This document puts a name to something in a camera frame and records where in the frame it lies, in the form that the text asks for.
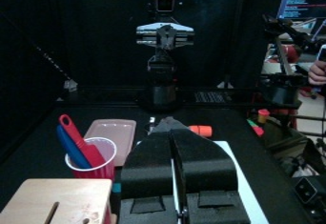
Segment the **person's hand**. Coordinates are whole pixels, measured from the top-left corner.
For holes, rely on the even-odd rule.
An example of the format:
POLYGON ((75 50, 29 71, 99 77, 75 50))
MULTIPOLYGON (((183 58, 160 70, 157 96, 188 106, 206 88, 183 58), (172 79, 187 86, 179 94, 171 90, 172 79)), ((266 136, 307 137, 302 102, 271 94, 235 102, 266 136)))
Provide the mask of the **person's hand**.
POLYGON ((308 70, 308 82, 312 85, 326 85, 326 62, 315 60, 308 70))

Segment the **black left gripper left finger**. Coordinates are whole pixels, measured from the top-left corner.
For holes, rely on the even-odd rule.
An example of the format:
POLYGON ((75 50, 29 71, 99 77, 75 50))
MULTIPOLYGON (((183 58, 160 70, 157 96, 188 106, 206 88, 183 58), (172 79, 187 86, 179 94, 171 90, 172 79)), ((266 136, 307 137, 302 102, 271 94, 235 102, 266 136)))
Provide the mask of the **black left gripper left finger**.
POLYGON ((176 224, 171 136, 165 117, 128 154, 121 167, 119 224, 176 224))

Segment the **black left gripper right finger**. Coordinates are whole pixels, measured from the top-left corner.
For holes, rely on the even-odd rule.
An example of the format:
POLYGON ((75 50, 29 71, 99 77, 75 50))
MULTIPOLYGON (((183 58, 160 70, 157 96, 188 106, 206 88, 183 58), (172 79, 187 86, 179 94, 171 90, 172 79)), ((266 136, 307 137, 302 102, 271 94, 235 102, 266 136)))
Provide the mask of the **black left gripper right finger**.
POLYGON ((182 224, 251 224, 231 157, 173 118, 168 125, 182 224))

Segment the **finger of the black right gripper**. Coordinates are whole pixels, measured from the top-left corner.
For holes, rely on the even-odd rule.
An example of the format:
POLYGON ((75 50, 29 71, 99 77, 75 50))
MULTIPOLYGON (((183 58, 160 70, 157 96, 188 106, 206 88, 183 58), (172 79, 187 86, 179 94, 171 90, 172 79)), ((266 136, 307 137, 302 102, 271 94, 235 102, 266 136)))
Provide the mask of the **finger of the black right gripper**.
POLYGON ((165 44, 167 44, 165 26, 161 26, 156 31, 156 45, 160 49, 165 49, 165 44))
POLYGON ((172 50, 175 47, 176 29, 168 26, 167 29, 167 50, 172 50))

